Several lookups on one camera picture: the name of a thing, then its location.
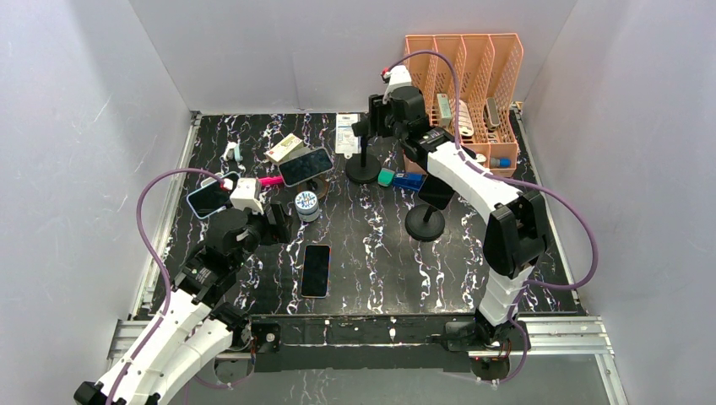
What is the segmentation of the purple smartphone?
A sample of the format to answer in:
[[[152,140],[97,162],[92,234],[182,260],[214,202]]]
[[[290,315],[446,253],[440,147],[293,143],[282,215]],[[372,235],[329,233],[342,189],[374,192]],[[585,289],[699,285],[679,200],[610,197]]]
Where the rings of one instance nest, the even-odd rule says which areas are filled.
[[[304,251],[300,294],[304,298],[321,299],[328,294],[331,248],[309,245]]]

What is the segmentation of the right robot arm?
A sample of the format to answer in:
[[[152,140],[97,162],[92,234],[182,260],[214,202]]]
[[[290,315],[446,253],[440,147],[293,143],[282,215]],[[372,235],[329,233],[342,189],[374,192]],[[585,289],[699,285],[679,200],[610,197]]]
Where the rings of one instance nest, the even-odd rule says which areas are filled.
[[[507,179],[492,179],[466,148],[442,127],[430,123],[420,90],[412,85],[387,97],[368,99],[367,136],[399,140],[404,154],[426,173],[419,197],[423,204],[405,217],[407,233],[434,241],[445,230],[441,211],[458,194],[484,220],[483,256],[489,267],[486,291],[472,322],[446,325],[449,348],[496,349],[517,326],[517,299],[523,284],[551,242],[545,199],[521,192]]]

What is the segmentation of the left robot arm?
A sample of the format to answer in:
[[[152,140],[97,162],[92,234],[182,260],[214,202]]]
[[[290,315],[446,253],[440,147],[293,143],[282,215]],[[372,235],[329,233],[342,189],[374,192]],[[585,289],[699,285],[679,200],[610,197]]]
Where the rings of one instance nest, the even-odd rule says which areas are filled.
[[[280,202],[263,213],[214,214],[204,238],[171,282],[168,304],[98,381],[84,381],[77,404],[167,404],[210,360],[252,341],[251,317],[223,301],[260,246],[290,242],[292,219]]]

